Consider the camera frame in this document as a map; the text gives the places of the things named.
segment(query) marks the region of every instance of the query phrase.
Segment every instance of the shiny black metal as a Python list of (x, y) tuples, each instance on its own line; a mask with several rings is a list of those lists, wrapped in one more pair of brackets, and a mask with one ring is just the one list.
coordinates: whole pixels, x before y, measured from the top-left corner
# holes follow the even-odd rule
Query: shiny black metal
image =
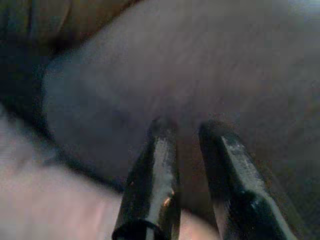
[(127, 178), (113, 240), (176, 240), (179, 234), (179, 173), (176, 126), (154, 120), (145, 150)]
[(221, 239), (296, 240), (239, 137), (210, 121), (199, 138)]

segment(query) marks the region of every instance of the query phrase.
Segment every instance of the black metal prong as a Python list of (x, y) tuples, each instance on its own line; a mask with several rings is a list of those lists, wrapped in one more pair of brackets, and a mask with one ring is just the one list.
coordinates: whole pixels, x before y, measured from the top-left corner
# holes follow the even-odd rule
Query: black metal prong
[(221, 238), (296, 240), (240, 138), (217, 121), (199, 138)]
[(180, 223), (176, 126), (154, 120), (127, 178), (113, 240), (177, 240)]

